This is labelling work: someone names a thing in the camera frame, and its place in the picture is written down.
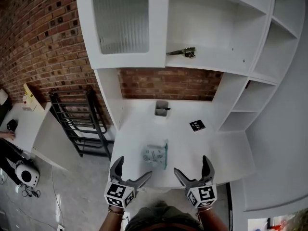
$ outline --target black metal rack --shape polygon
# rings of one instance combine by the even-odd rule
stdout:
[[[85,90],[52,90],[49,97],[58,121],[80,157],[87,154],[108,157],[111,160],[108,145],[114,141],[109,141],[104,136],[107,126],[99,112],[92,87],[87,86]],[[89,134],[89,137],[78,133]],[[97,134],[98,138],[93,138],[93,134]]]

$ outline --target desk surface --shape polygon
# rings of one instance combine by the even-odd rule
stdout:
[[[245,132],[215,132],[208,122],[211,103],[170,101],[170,117],[157,122],[155,101],[126,100],[122,124],[116,134],[111,165],[124,156],[122,179],[136,180],[152,170],[144,187],[182,188],[174,175],[174,167],[190,179],[200,179],[202,156],[206,155],[215,169],[214,182],[226,183],[255,172],[255,164]],[[202,120],[205,129],[194,132],[190,122]],[[142,151],[147,144],[164,145],[168,139],[166,170],[144,162]]]
[[[45,108],[44,111],[24,111],[22,105],[22,103],[13,104],[13,108],[6,114],[0,126],[0,131],[8,131],[6,124],[12,119],[16,120],[18,123],[15,131],[16,138],[13,141],[11,139],[6,140],[24,151],[31,152],[35,138],[51,107],[51,103],[42,104]]]

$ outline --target frosted glass panel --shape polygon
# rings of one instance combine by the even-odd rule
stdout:
[[[103,54],[149,51],[149,0],[93,0]]]

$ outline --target white speaker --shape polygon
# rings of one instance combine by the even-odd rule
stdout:
[[[20,164],[16,168],[16,175],[19,180],[29,186],[29,187],[36,187],[39,181],[39,172],[25,164]]]

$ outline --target bracelet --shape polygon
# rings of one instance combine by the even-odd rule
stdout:
[[[108,206],[108,212],[109,212],[109,213],[114,213],[114,214],[116,214],[116,215],[118,215],[118,216],[120,216],[120,217],[124,216],[124,211],[115,212],[115,211],[113,211],[113,210],[110,208],[110,206]]]
[[[205,210],[202,210],[202,211],[198,211],[198,213],[196,214],[196,217],[198,217],[200,213],[206,212],[206,211],[210,210],[211,208],[212,207],[209,207],[208,209],[205,209]]]

